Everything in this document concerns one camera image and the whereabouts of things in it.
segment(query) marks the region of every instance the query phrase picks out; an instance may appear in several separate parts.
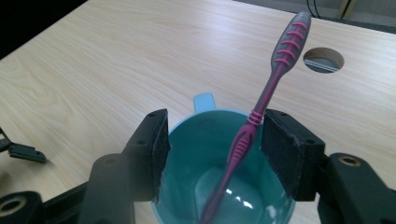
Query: pink toothbrush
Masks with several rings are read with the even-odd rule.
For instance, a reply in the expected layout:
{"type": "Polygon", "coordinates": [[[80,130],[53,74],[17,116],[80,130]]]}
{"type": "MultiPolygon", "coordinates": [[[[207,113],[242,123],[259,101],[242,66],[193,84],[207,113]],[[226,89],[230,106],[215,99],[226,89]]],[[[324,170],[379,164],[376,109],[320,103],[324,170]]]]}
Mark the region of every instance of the pink toothbrush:
{"type": "Polygon", "coordinates": [[[224,192],[230,182],[233,170],[248,154],[253,144],[257,128],[268,106],[279,80],[296,64],[308,37],[311,15],[307,12],[297,14],[286,27],[276,44],[271,59],[271,76],[265,85],[256,106],[247,118],[247,122],[239,129],[230,148],[225,173],[207,198],[201,214],[201,224],[207,224],[216,214],[224,192]]]}

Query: black cable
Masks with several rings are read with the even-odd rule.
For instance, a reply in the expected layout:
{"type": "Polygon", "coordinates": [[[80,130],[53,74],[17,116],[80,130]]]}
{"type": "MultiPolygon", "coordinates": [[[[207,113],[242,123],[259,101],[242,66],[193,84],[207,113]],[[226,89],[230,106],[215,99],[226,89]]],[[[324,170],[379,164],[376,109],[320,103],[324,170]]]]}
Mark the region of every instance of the black cable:
{"type": "Polygon", "coordinates": [[[314,8],[315,8],[315,11],[317,12],[318,18],[321,19],[321,17],[319,16],[319,13],[318,13],[317,0],[314,0],[314,8]]]}
{"type": "Polygon", "coordinates": [[[309,6],[309,0],[306,0],[306,5],[308,6],[308,10],[311,13],[311,16],[316,18],[316,16],[314,15],[314,13],[312,13],[311,7],[309,6]]]}

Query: black clip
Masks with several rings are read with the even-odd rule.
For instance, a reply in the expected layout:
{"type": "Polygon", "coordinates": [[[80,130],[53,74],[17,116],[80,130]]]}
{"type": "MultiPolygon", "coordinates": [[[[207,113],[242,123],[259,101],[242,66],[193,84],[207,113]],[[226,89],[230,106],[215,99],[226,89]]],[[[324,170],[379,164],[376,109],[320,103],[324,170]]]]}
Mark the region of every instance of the black clip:
{"type": "Polygon", "coordinates": [[[46,156],[42,152],[36,151],[34,147],[28,147],[11,142],[6,133],[0,127],[0,152],[6,150],[12,158],[36,161],[40,163],[45,163],[47,161],[46,156]]]}

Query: teal cup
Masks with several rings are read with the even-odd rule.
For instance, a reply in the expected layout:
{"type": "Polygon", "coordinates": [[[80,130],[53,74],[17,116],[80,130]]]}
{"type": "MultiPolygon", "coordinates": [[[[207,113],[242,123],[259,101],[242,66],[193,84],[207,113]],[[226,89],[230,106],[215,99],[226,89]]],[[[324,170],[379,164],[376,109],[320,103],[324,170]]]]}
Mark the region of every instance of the teal cup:
{"type": "MultiPolygon", "coordinates": [[[[221,178],[228,152],[248,114],[216,108],[211,93],[194,97],[195,113],[169,134],[171,150],[163,171],[160,200],[153,210],[160,223],[199,223],[205,200],[221,178]]],[[[287,197],[256,141],[235,169],[212,223],[287,223],[295,201],[287,197]]]]}

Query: bolt hole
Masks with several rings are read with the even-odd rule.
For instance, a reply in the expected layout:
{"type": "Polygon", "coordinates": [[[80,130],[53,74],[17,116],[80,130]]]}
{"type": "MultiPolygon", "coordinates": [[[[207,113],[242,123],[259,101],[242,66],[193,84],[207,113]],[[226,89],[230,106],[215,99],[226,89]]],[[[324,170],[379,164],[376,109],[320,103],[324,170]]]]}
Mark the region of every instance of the bolt hole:
{"type": "Polygon", "coordinates": [[[333,49],[315,48],[306,52],[304,63],[315,72],[333,73],[344,66],[344,57],[333,49]]]}
{"type": "Polygon", "coordinates": [[[0,204],[0,217],[11,215],[26,205],[26,199],[22,196],[16,196],[0,204]]]}
{"type": "Polygon", "coordinates": [[[13,202],[10,202],[10,203],[5,204],[5,205],[1,208],[1,210],[2,210],[3,212],[7,212],[7,211],[9,211],[9,210],[11,210],[11,209],[14,209],[14,208],[18,207],[18,205],[20,205],[20,204],[21,204],[21,202],[19,202],[19,201],[13,201],[13,202]]]}
{"type": "Polygon", "coordinates": [[[340,158],[338,158],[338,160],[348,166],[360,166],[361,165],[361,163],[358,160],[356,160],[352,157],[348,157],[348,156],[340,157],[340,158]]]}

